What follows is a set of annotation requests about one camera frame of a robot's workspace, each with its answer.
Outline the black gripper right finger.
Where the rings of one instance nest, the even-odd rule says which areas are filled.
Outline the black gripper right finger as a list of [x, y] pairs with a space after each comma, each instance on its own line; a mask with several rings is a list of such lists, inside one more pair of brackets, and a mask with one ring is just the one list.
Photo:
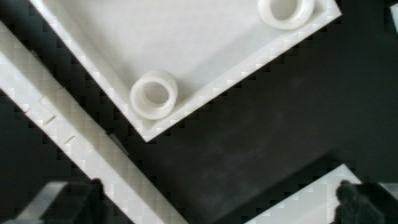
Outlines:
[[341, 181], [334, 224], [398, 224], [398, 183]]

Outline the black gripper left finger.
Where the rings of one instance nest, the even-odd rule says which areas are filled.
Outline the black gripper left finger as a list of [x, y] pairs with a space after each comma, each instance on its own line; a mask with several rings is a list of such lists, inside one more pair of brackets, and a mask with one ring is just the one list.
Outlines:
[[105, 224], [107, 214], [102, 181], [54, 181], [45, 185], [11, 224]]

